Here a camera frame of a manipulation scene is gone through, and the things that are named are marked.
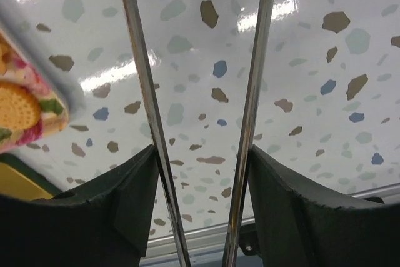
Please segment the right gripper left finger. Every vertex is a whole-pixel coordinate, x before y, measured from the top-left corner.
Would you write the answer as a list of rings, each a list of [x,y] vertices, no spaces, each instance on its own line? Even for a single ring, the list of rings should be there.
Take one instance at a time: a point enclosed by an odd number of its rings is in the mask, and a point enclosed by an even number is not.
[[[138,266],[159,171],[154,146],[52,199],[1,196],[2,266]]]

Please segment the gold tin lid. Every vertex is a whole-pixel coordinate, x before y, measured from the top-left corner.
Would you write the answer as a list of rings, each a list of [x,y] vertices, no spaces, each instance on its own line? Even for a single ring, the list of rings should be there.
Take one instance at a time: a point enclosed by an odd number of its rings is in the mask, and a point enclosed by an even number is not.
[[[51,199],[61,192],[13,154],[1,153],[1,194],[32,201]]]

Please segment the metal tongs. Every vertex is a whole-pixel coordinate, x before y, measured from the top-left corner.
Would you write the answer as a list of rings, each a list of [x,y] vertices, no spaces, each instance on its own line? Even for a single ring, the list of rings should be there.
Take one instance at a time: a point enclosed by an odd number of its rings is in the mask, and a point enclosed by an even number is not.
[[[152,141],[157,152],[157,161],[160,167],[159,173],[177,249],[177,256],[181,266],[190,266],[190,255],[183,230],[176,189],[174,187],[171,164],[149,63],[138,1],[122,0],[122,2],[124,4],[124,13],[137,75],[139,77],[144,108],[148,118]],[[249,173],[248,157],[253,145],[254,130],[256,127],[256,115],[258,111],[273,4],[274,0],[259,0],[258,17],[254,34],[246,101],[242,117],[239,150],[229,211],[228,229],[222,258],[223,266],[235,266],[237,260],[239,234],[243,219],[242,216]]]

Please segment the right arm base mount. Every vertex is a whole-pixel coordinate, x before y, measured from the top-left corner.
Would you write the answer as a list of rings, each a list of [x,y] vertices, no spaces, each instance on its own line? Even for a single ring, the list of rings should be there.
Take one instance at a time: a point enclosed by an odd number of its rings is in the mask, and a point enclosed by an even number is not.
[[[240,229],[239,247],[245,256],[261,257],[260,245],[256,225],[245,224]]]

